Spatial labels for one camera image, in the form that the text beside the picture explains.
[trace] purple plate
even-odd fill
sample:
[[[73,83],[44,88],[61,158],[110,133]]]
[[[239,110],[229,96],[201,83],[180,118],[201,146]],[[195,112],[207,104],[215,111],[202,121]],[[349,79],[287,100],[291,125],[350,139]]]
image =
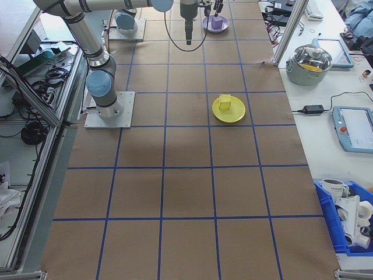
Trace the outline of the purple plate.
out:
[[[207,29],[208,31],[213,32],[213,33],[219,33],[219,32],[223,32],[225,29],[228,28],[229,20],[227,20],[224,16],[217,16],[217,19],[222,19],[223,20],[223,24],[222,24],[221,28],[218,28],[218,29],[212,28],[212,18],[213,17],[214,17],[213,15],[209,16],[209,28]],[[206,25],[207,25],[207,17],[202,19],[202,26],[203,26],[204,29],[206,29]]]

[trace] person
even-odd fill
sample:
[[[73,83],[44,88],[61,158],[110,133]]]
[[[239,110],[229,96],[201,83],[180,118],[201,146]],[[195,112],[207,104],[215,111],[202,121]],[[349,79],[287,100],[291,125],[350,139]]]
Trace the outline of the person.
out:
[[[373,37],[373,0],[362,1],[344,23],[356,37]]]

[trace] pot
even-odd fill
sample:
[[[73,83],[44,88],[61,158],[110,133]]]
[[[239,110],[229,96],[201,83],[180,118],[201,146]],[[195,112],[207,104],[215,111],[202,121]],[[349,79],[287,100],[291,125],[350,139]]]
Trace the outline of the pot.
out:
[[[314,45],[302,45],[286,61],[286,73],[293,83],[313,86],[322,81],[332,67],[332,56]]]

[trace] metal mounting plate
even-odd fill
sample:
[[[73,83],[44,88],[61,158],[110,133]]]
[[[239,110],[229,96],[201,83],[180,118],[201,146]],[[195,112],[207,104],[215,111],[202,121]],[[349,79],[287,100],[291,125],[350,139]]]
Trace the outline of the metal mounting plate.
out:
[[[116,28],[110,29],[109,41],[143,41],[145,34],[145,19],[135,19],[138,29],[132,34],[122,34]],[[112,20],[111,26],[117,26],[115,19]]]
[[[115,118],[101,118],[96,110],[89,111],[85,128],[131,128],[135,92],[117,92],[117,96],[123,103],[123,113]],[[92,99],[90,107],[94,106],[96,103]]]

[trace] aluminum rail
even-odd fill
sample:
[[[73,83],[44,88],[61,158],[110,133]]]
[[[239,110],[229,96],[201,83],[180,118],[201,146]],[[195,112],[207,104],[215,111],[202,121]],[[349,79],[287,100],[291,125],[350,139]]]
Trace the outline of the aluminum rail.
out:
[[[272,63],[274,66],[279,66],[282,56],[284,55],[286,48],[289,45],[290,39],[293,36],[294,30],[297,27],[307,4],[308,0],[298,0],[295,2],[294,9],[287,22],[284,34],[282,35],[279,46],[277,47],[275,55],[273,56]]]

